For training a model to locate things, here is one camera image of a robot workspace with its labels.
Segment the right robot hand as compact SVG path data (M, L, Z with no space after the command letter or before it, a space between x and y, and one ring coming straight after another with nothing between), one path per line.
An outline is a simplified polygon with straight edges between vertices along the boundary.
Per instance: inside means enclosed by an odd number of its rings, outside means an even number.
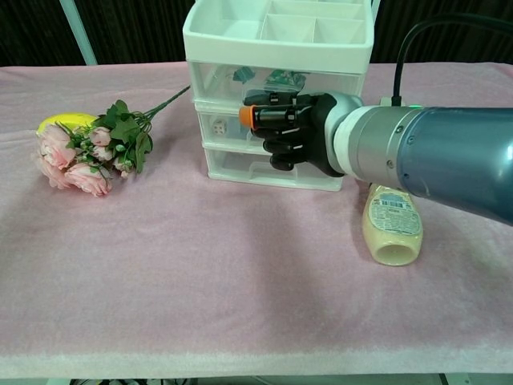
M333 144L335 132L349 113L362 106L359 97L339 92L274 92L246 98L238 118L263 140L276 170L291 171L309 163L327 176L342 177Z

